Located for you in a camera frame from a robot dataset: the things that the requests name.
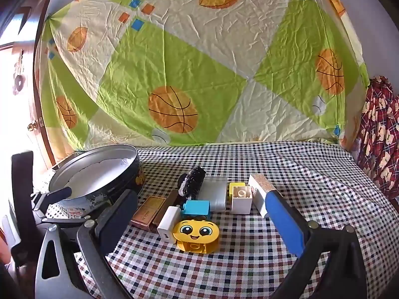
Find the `copper makeup palette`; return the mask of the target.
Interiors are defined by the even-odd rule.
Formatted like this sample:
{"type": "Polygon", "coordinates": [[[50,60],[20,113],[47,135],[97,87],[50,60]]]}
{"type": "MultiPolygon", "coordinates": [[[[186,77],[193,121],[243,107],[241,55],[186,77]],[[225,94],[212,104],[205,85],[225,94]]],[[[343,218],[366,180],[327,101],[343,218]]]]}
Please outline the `copper makeup palette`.
{"type": "Polygon", "coordinates": [[[153,220],[163,207],[166,198],[149,196],[145,202],[135,211],[130,222],[137,228],[151,231],[154,228],[153,220]]]}

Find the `white power adapter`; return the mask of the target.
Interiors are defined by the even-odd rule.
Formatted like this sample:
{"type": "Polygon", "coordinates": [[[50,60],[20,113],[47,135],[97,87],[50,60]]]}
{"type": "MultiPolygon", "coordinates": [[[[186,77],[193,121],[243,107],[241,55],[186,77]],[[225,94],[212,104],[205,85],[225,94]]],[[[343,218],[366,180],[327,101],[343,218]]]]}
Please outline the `white power adapter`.
{"type": "Polygon", "coordinates": [[[173,235],[173,230],[180,220],[181,209],[176,206],[169,206],[157,227],[158,234],[164,242],[176,243],[177,240],[173,235]]]}

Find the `yellow smiley face toy block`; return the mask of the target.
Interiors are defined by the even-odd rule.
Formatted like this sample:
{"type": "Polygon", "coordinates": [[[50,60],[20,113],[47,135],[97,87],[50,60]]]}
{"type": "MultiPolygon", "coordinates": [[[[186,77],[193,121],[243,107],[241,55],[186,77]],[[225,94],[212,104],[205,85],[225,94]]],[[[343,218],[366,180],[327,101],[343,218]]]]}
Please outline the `yellow smiley face toy block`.
{"type": "Polygon", "coordinates": [[[177,246],[184,252],[212,254],[219,249],[220,230],[208,221],[183,220],[173,229],[177,246]]]}

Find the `blue toy block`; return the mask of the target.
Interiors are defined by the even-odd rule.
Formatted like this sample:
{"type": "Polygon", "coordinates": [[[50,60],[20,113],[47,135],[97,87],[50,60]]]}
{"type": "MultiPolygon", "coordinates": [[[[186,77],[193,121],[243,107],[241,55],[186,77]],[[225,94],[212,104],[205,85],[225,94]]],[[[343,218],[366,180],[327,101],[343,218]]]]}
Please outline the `blue toy block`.
{"type": "Polygon", "coordinates": [[[199,221],[208,221],[210,219],[210,201],[186,201],[183,205],[181,214],[183,220],[194,219],[199,221]]]}

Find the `patterned rectangular box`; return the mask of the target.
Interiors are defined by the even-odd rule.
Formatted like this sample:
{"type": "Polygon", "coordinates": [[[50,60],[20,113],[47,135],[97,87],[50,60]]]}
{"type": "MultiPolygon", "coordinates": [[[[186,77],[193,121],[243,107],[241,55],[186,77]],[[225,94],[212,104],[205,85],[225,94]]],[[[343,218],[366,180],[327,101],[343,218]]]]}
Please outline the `patterned rectangular box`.
{"type": "Polygon", "coordinates": [[[257,208],[259,214],[262,218],[268,217],[265,205],[266,195],[270,191],[276,190],[276,188],[261,173],[251,174],[248,180],[248,186],[252,188],[252,202],[257,208]]]}

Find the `white sun toy block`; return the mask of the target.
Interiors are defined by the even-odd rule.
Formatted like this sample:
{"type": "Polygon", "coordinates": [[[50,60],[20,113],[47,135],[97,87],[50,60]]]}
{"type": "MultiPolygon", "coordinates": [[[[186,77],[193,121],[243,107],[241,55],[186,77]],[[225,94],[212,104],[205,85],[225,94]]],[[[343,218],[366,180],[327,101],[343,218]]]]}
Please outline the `white sun toy block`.
{"type": "Polygon", "coordinates": [[[252,188],[246,186],[247,198],[234,198],[231,202],[231,212],[236,215],[250,214],[252,207],[252,188]]]}

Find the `clear plastic box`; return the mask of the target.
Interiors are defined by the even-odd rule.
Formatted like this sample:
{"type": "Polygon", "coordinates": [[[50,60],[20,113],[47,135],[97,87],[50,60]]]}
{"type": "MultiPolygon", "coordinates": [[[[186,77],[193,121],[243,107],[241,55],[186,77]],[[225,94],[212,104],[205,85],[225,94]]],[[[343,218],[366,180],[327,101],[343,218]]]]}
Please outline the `clear plastic box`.
{"type": "Polygon", "coordinates": [[[221,176],[204,178],[197,199],[199,201],[208,201],[211,213],[226,210],[227,182],[226,177],[221,176]]]}

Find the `yellow toy cube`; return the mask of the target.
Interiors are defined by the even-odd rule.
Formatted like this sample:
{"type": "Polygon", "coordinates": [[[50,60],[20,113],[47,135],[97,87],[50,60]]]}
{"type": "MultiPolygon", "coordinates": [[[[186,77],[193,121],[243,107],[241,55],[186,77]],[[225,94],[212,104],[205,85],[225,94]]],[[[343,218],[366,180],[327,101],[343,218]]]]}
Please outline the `yellow toy cube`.
{"type": "Polygon", "coordinates": [[[229,184],[229,198],[247,198],[247,190],[244,182],[231,182],[229,184]]]}

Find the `round metal tin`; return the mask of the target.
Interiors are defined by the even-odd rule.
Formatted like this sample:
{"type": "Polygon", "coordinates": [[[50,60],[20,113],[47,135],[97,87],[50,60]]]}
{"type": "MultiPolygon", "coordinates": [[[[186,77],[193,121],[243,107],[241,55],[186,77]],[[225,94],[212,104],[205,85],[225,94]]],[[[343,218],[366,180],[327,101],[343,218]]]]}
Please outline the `round metal tin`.
{"type": "Polygon", "coordinates": [[[69,217],[81,218],[104,203],[113,203],[125,190],[139,194],[145,174],[138,150],[117,144],[86,151],[61,166],[49,182],[49,191],[69,187],[71,195],[58,202],[69,217]]]}

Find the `wooden door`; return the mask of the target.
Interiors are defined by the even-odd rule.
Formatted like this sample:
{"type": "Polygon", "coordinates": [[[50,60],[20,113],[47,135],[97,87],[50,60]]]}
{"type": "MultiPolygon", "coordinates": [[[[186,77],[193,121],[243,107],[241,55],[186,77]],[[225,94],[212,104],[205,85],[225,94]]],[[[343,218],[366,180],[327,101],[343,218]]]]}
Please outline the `wooden door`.
{"type": "Polygon", "coordinates": [[[34,64],[49,2],[26,0],[1,35],[1,146],[7,157],[31,150],[38,174],[55,165],[45,125],[27,129],[42,117],[34,64]]]}

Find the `brass door knob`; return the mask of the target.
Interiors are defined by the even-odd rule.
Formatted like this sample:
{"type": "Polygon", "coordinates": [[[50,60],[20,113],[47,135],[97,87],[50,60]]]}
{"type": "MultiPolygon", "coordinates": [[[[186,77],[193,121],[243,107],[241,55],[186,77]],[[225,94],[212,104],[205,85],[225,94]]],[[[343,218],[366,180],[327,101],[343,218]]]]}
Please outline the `brass door knob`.
{"type": "Polygon", "coordinates": [[[37,130],[40,130],[44,126],[43,123],[43,118],[39,117],[39,119],[33,120],[32,122],[29,123],[27,126],[28,131],[34,132],[37,130]]]}

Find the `checkered tablecloth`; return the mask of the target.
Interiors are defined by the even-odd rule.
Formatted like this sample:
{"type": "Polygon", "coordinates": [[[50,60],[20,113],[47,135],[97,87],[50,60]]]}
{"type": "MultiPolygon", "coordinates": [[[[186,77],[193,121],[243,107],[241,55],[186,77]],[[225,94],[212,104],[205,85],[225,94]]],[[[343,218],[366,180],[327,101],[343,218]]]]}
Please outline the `checkered tablecloth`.
{"type": "MultiPolygon", "coordinates": [[[[322,227],[349,224],[358,235],[367,294],[377,298],[398,269],[398,213],[376,185],[337,145],[253,143],[204,147],[141,147],[146,177],[139,195],[164,196],[182,173],[245,182],[263,174],[291,206],[322,227]]],[[[295,262],[275,226],[256,209],[248,215],[215,213],[220,248],[193,254],[128,226],[107,261],[134,298],[267,298],[295,262]]]]}

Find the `red plaid bear cloth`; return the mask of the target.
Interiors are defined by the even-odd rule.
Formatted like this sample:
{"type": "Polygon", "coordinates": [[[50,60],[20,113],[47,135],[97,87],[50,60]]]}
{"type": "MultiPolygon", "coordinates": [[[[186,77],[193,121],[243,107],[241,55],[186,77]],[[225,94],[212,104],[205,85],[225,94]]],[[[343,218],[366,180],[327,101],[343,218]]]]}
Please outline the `red plaid bear cloth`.
{"type": "Polygon", "coordinates": [[[388,200],[398,198],[398,95],[385,76],[370,79],[354,145],[360,169],[388,200]]]}

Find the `basketball print bed sheet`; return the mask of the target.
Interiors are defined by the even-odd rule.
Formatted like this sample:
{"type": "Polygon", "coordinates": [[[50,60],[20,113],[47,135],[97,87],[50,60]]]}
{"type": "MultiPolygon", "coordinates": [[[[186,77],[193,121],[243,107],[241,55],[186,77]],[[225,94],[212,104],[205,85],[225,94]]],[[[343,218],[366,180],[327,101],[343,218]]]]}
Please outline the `basketball print bed sheet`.
{"type": "Polygon", "coordinates": [[[129,143],[350,149],[368,73],[340,0],[74,0],[36,63],[60,160],[129,143]]]}

